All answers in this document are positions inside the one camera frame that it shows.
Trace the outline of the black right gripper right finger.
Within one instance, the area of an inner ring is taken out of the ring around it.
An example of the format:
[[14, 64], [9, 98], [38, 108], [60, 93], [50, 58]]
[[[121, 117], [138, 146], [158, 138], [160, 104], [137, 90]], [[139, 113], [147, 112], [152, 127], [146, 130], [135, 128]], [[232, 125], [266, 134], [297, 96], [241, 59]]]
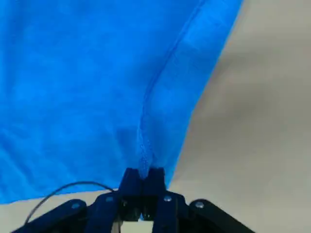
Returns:
[[252, 233], [253, 230], [206, 199], [186, 204], [170, 192], [163, 168], [151, 168], [143, 182], [144, 215], [150, 215], [154, 233]]

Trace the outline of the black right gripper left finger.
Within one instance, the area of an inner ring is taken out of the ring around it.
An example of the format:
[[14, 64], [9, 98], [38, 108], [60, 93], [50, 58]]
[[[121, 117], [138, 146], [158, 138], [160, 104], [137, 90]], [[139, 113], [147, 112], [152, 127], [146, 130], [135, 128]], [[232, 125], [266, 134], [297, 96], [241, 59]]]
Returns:
[[119, 233], [125, 221], [138, 221], [142, 179], [128, 168], [118, 190], [99, 195], [91, 205], [72, 199], [31, 220], [44, 198], [29, 214], [17, 233]]

